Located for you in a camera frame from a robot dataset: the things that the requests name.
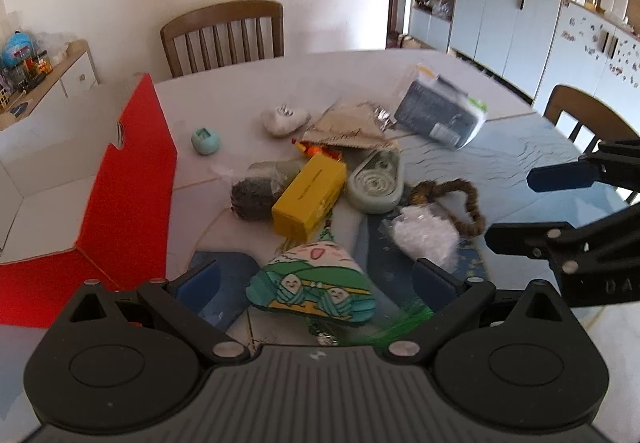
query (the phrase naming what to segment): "brown scrunchie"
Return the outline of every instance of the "brown scrunchie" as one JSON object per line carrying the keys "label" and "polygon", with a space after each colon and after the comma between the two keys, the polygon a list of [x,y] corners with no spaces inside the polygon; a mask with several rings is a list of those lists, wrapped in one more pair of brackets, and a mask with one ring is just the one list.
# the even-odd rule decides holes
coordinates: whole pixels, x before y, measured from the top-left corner
{"label": "brown scrunchie", "polygon": [[480,213],[478,206],[478,189],[472,183],[465,179],[454,179],[444,183],[436,183],[435,181],[422,181],[418,183],[411,191],[411,204],[424,205],[434,202],[436,198],[440,198],[449,192],[460,190],[466,194],[465,210],[471,216],[473,223],[463,223],[455,217],[450,211],[442,207],[449,219],[464,237],[476,237],[484,232],[485,220]]}

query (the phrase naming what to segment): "wooden countertop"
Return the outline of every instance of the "wooden countertop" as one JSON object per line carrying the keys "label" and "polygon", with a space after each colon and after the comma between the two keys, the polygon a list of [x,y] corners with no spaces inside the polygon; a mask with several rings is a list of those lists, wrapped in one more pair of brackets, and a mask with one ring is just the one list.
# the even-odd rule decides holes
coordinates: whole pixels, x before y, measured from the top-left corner
{"label": "wooden countertop", "polygon": [[9,109],[13,109],[15,106],[23,103],[29,102],[31,100],[30,105],[27,107],[25,112],[23,112],[16,122],[19,122],[21,119],[29,116],[31,112],[35,109],[35,107],[40,103],[40,101],[44,98],[44,95],[49,92],[49,90],[55,85],[56,82],[60,80],[62,75],[66,73],[66,71],[72,67],[76,61],[85,54],[85,52],[89,51],[89,45],[87,41],[84,39],[75,40],[69,43],[68,48],[66,49],[66,58],[53,68],[53,71],[47,75],[47,77],[30,93],[25,95],[18,95],[18,97],[13,100],[9,106],[7,107],[6,112],[9,112]]}

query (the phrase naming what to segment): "yellow box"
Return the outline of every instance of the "yellow box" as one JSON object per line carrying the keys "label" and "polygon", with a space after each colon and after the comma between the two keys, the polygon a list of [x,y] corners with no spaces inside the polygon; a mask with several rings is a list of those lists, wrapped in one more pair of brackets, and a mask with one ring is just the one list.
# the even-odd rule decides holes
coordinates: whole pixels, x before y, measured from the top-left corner
{"label": "yellow box", "polygon": [[271,208],[277,234],[308,243],[340,196],[347,166],[318,153],[309,160]]}

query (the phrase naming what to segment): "open cardboard box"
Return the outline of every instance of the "open cardboard box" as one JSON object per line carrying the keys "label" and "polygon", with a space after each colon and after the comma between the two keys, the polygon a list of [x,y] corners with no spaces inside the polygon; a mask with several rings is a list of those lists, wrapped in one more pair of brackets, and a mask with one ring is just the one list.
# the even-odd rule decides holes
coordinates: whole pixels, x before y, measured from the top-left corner
{"label": "open cardboard box", "polygon": [[49,327],[86,279],[164,277],[176,158],[149,75],[1,131],[0,324]]}

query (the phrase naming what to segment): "table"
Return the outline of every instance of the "table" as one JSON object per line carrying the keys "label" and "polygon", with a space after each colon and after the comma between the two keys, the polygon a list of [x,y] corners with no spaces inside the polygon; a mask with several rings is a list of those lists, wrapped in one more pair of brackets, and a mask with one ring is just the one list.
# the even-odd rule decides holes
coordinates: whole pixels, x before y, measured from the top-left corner
{"label": "table", "polygon": [[[293,156],[288,140],[271,139],[262,130],[258,117],[263,109],[287,102],[304,106],[318,116],[343,96],[375,100],[393,109],[399,103],[395,93],[398,81],[418,63],[484,100],[489,121],[468,146],[455,152],[406,132],[396,133],[408,181],[471,180],[478,187],[480,207],[488,224],[568,220],[577,227],[624,206],[611,188],[601,184],[552,194],[530,191],[525,179],[530,168],[574,160],[577,150],[504,87],[452,57],[416,50],[284,57],[156,84],[178,148],[167,277],[173,279],[184,272],[196,247],[245,251],[265,264],[282,242],[268,224],[245,223],[227,209],[230,186],[250,163]],[[191,131],[203,126],[222,138],[222,150],[210,157],[196,155],[190,144]],[[460,212],[461,204],[455,198],[446,204]],[[338,202],[334,233],[345,248],[354,248],[361,221],[360,213],[345,201]],[[481,238],[476,239],[476,245],[498,287],[521,288],[536,277],[553,280],[545,262],[495,255]],[[578,315],[590,321],[584,312]],[[299,317],[280,314],[274,318],[274,314],[253,308],[228,333],[249,347],[260,342],[317,344]],[[0,344],[0,441],[20,439],[36,426],[21,392],[21,374],[42,334],[42,330],[0,326],[0,340],[11,340],[11,344]],[[611,344],[598,346],[605,353]],[[616,358],[620,358],[617,353],[612,359]],[[612,371],[612,382],[624,383],[625,377]],[[602,410],[611,415],[600,420],[602,429],[616,424],[615,408],[608,405],[615,406],[625,394],[625,399],[632,396],[628,389],[616,390],[616,394],[611,399],[607,395],[603,403]]]}

